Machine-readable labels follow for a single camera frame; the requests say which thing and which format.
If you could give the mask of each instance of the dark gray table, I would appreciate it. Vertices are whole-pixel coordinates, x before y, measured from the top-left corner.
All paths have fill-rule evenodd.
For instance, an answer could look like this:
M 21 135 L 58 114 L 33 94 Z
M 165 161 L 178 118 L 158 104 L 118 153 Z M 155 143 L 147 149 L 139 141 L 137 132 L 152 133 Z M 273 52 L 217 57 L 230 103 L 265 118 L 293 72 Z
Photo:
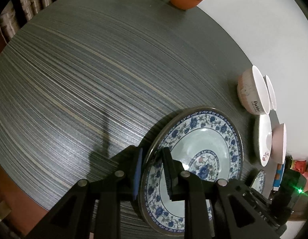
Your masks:
M 128 145 L 148 148 L 184 108 L 225 112 L 240 132 L 242 179 L 261 169 L 255 117 L 239 103 L 237 77 L 252 64 L 199 8 L 168 0 L 58 0 L 0 55 L 0 164 L 50 209 L 79 179 L 112 172 Z M 276 164 L 269 161 L 264 194 Z M 159 238 L 130 203 L 124 238 Z

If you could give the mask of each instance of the bolt head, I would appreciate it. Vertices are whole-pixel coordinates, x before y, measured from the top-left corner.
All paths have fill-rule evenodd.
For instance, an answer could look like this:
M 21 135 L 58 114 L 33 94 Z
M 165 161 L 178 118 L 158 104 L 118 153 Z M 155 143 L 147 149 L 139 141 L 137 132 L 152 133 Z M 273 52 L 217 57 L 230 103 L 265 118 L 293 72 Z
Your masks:
M 84 187 L 84 186 L 86 186 L 86 185 L 88 184 L 88 181 L 85 180 L 85 179 L 82 179 L 82 180 L 79 180 L 79 181 L 77 182 L 77 184 L 78 184 L 80 187 Z
M 181 175 L 182 177 L 184 177 L 184 178 L 189 177 L 190 174 L 191 174 L 191 173 L 190 173 L 189 171 L 182 171 L 182 172 L 180 173 L 180 175 Z
M 220 186 L 226 186 L 228 184 L 228 181 L 225 180 L 225 179 L 219 179 L 217 180 L 217 183 L 220 185 Z
M 116 177 L 123 177 L 124 176 L 124 172 L 121 171 L 121 170 L 116 171 L 114 174 L 115 174 Z

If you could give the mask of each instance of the white wall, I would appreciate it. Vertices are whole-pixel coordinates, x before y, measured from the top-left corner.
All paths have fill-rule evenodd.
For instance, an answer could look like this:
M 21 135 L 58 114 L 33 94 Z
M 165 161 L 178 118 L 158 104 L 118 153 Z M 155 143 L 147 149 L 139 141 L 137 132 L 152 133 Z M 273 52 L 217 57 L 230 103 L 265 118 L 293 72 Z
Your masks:
M 308 158 L 308 21 L 294 0 L 205 0 L 199 7 L 241 47 L 277 98 L 287 151 Z

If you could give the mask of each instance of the blue and white porcelain plate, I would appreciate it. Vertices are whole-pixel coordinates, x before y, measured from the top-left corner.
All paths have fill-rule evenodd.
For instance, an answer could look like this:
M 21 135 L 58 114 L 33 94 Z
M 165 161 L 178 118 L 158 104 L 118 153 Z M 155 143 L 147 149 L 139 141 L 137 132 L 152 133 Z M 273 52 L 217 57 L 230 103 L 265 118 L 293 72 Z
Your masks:
M 216 109 L 193 110 L 187 110 L 186 115 L 182 113 L 181 118 L 178 116 L 168 124 L 170 128 L 159 135 L 153 152 L 169 147 L 173 159 L 182 162 L 185 170 L 202 180 L 240 179 L 243 152 L 237 130 Z M 142 188 L 140 205 L 148 223 L 164 234 L 181 235 L 185 229 L 184 202 L 169 199 L 161 159 L 148 162 Z M 208 200 L 206 204 L 209 219 L 212 219 Z
M 265 182 L 265 172 L 263 170 L 260 170 L 257 176 L 254 178 L 250 187 L 258 191 L 260 194 L 262 194 L 264 188 L 264 182 Z

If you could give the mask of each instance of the porcelain dish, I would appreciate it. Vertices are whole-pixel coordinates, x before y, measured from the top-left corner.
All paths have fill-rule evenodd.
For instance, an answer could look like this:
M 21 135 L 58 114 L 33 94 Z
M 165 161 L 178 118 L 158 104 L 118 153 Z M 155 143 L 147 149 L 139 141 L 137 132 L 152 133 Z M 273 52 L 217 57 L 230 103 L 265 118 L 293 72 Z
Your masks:
M 258 191 L 260 194 L 262 194 L 264 189 L 264 182 L 265 182 L 265 172 L 263 170 L 260 170 L 256 175 L 256 177 L 254 178 L 250 187 Z
M 269 115 L 260 115 L 255 121 L 254 127 L 254 147 L 255 152 L 259 155 L 260 163 L 266 166 L 272 145 L 271 121 Z
M 158 135 L 142 176 L 139 206 L 144 219 L 156 231 L 182 236 L 185 228 L 184 202 L 169 200 L 158 148 L 169 147 L 173 159 L 203 180 L 240 179 L 243 151 L 239 133 L 222 112 L 207 107 L 187 109 Z M 206 201 L 209 218 L 212 210 Z

